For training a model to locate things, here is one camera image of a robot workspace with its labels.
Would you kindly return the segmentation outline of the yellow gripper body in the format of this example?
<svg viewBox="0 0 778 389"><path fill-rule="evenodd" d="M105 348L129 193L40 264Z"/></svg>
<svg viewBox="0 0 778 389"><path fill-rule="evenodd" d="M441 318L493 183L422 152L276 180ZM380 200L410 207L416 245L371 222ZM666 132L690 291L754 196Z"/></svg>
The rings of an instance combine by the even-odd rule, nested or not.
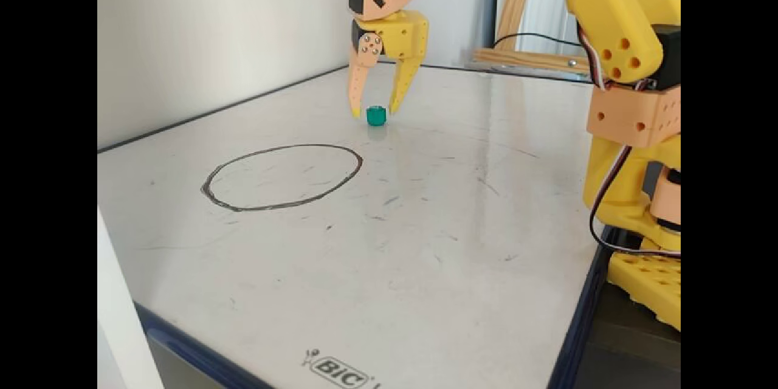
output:
<svg viewBox="0 0 778 389"><path fill-rule="evenodd" d="M400 10L371 21L352 20L352 44L356 53L392 60L422 62L428 33L427 18L417 10Z"/></svg>

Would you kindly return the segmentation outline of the orange gripper finger with yellow tip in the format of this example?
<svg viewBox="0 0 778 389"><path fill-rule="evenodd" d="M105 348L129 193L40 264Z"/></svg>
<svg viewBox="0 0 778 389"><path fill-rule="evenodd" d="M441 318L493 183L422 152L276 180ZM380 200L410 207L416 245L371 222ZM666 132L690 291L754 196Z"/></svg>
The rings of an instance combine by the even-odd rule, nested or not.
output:
<svg viewBox="0 0 778 389"><path fill-rule="evenodd" d="M362 94L368 74L377 65L384 50L383 38L375 32L358 37L348 60L348 103L354 118L361 117Z"/></svg>

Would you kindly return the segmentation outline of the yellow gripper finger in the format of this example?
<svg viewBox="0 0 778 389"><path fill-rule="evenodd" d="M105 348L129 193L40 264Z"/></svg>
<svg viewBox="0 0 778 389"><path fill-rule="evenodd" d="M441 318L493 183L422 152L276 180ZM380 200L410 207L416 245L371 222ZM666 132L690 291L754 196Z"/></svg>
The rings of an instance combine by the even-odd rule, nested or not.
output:
<svg viewBox="0 0 778 389"><path fill-rule="evenodd" d="M389 112L394 114L403 103L406 93L419 68L422 60L397 60L393 78L393 90L389 103Z"/></svg>

